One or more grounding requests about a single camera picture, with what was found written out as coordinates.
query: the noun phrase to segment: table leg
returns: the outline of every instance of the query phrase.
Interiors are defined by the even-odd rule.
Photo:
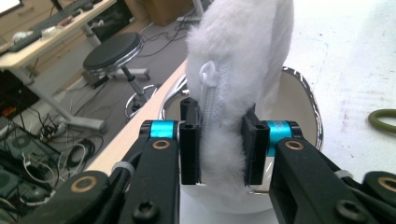
[[[106,122],[104,120],[79,118],[79,117],[75,117],[72,114],[70,114],[69,111],[64,109],[50,95],[48,95],[46,92],[42,91],[35,84],[35,81],[29,77],[30,74],[26,69],[24,69],[24,68],[19,68],[19,69],[10,68],[9,70],[20,81],[22,81],[23,84],[27,88],[29,88],[32,92],[34,92],[44,102],[49,104],[53,109],[55,109],[63,117],[63,119],[61,120],[62,122],[70,124],[70,125],[74,125],[74,126],[85,127],[85,128],[95,129],[95,130],[99,130],[99,131],[103,131],[106,128]]]

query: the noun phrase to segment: white surface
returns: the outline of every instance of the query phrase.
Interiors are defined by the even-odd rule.
[[[285,65],[314,91],[324,126],[323,152],[361,182],[369,171],[396,173],[396,137],[373,129],[370,112],[396,108],[396,2],[295,1]],[[182,192],[180,223],[277,223],[274,210],[253,215],[210,211]]]

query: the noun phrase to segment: black mechanical arm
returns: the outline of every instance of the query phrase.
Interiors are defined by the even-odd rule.
[[[71,177],[21,223],[179,223],[179,185],[201,182],[200,110],[188,98],[180,111],[180,124],[145,121],[111,176]],[[270,198],[280,223],[396,223],[396,175],[371,172],[357,183],[309,144],[296,122],[284,122],[291,137],[275,143],[276,130],[253,110],[241,130],[247,186],[262,183],[266,155],[275,148]]]

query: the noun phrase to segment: black stool seat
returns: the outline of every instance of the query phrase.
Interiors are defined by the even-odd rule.
[[[125,33],[111,37],[91,51],[83,66],[86,70],[108,67],[135,50],[139,43],[140,35],[137,33]]]

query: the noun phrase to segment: gray floor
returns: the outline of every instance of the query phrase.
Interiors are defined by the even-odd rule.
[[[177,21],[165,27],[150,25],[142,32],[141,35],[145,40],[145,45],[138,56],[127,65],[129,68],[148,68],[151,79],[146,80],[143,77],[138,77],[135,81],[140,86],[164,83],[186,59],[187,46],[185,36],[189,26],[189,24],[184,24],[182,26],[183,29],[178,32],[175,38],[172,37],[177,33],[177,29],[180,28],[180,23]],[[148,40],[161,33],[168,33],[168,38],[161,35],[155,40],[154,38],[153,40]],[[129,86],[125,76],[110,77],[106,84],[95,90],[90,86],[86,86],[86,84],[87,82],[82,80],[66,91],[66,96],[61,101],[61,104],[65,108],[70,109],[72,114],[78,112],[78,115],[84,118],[105,119],[107,123],[106,132],[99,133],[70,127],[67,133],[49,142],[60,151],[66,152],[70,150],[73,144],[83,138],[88,138],[95,143],[97,155],[128,122],[124,115],[125,104],[131,95],[134,94],[134,90]],[[50,115],[52,118],[57,119],[55,113],[50,112]]]

